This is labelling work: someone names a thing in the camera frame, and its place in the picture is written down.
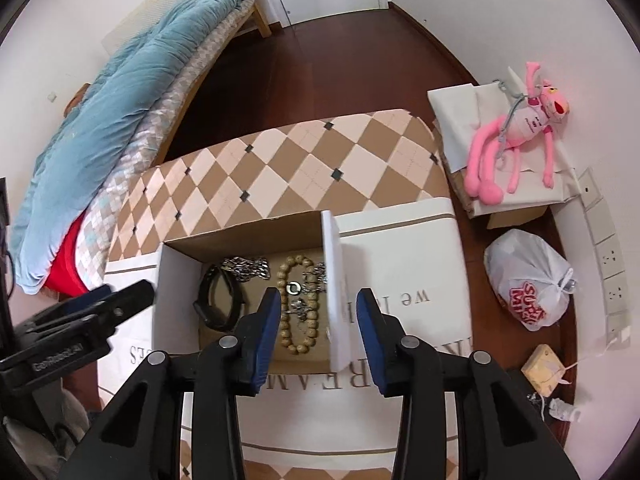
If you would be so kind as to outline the white cardboard box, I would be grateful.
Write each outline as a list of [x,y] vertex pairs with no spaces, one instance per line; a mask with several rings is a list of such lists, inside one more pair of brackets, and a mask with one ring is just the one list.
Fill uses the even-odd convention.
[[151,347],[188,354],[228,333],[210,330],[193,303],[206,270],[218,264],[238,280],[244,309],[277,289],[283,312],[270,373],[337,373],[350,360],[342,250],[329,211],[255,220],[163,244],[157,267]]

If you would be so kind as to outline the black smart band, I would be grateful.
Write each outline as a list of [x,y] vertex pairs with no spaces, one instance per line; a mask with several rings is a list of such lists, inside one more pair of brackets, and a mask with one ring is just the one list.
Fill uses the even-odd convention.
[[[218,289],[224,286],[229,299],[228,306],[217,304]],[[195,312],[204,325],[216,332],[230,333],[238,324],[244,309],[244,297],[238,280],[228,270],[212,264],[198,285],[198,296],[193,303]]]

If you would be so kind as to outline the red blanket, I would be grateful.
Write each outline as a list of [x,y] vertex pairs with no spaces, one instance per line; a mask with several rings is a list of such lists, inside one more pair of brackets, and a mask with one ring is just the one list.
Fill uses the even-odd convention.
[[44,286],[52,292],[70,297],[78,297],[88,292],[75,263],[76,243],[85,214],[85,212],[80,214],[72,223],[53,260],[49,276],[44,283]]

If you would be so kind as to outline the checkered bed sheet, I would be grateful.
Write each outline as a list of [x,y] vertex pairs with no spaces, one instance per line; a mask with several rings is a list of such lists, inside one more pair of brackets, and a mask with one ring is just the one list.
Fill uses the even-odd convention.
[[224,47],[252,17],[256,0],[244,0],[201,42],[168,89],[143,117],[119,161],[80,218],[73,269],[85,288],[102,284],[119,211],[132,182],[155,164],[160,149],[170,143],[191,94]]

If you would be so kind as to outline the yellow small box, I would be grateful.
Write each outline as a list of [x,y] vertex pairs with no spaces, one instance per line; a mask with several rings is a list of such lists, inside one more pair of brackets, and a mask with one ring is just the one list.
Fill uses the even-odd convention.
[[543,398],[550,398],[558,385],[565,384],[566,367],[548,344],[538,344],[521,372]]

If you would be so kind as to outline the white plastic bag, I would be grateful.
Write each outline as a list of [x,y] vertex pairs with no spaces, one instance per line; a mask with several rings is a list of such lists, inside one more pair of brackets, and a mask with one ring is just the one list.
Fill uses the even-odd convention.
[[484,265],[494,293],[530,332],[558,322],[577,285],[573,268],[555,249],[518,229],[488,246]]

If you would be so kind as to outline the light blue duvet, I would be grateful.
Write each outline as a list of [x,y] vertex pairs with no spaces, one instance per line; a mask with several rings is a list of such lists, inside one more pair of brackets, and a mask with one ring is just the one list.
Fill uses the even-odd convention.
[[15,281],[40,292],[72,223],[122,157],[144,116],[209,34],[244,0],[181,0],[125,42],[37,157],[13,222]]

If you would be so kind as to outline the pink panther plush toy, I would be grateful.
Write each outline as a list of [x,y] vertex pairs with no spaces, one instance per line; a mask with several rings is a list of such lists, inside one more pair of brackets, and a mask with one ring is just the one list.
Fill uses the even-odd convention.
[[[474,133],[466,161],[464,189],[481,203],[495,206],[503,195],[518,190],[522,147],[539,138],[544,140],[542,183],[554,187],[555,126],[570,114],[570,103],[551,81],[541,78],[541,64],[526,64],[526,91],[515,98],[508,114],[481,126]],[[505,152],[513,156],[513,168],[506,188],[496,183],[498,159]]]

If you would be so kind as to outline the white wall power strip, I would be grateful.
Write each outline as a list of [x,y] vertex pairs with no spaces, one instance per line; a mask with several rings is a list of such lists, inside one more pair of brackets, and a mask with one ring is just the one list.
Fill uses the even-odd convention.
[[608,203],[590,168],[579,176],[580,200],[602,278],[605,310],[605,350],[630,346],[631,316],[626,269]]

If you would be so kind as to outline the wooden bed frame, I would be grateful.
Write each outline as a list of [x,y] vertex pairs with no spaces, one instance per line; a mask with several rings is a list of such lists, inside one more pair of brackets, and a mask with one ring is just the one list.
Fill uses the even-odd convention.
[[262,12],[262,8],[258,2],[254,2],[250,8],[250,12],[244,16],[235,36],[239,37],[249,32],[254,32],[255,30],[258,31],[259,36],[262,38],[269,38],[272,35],[265,13]]

